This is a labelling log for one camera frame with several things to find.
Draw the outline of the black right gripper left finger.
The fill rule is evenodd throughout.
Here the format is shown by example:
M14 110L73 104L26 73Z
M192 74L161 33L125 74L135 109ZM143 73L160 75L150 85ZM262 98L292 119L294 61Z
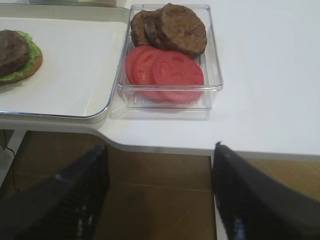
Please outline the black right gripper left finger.
M0 203L2 240L92 240L109 190L108 148Z

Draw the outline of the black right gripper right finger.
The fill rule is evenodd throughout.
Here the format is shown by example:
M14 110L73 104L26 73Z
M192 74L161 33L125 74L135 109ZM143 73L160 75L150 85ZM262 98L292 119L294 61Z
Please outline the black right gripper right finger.
M318 240L320 203L270 178L226 145L215 145L217 211L229 240Z

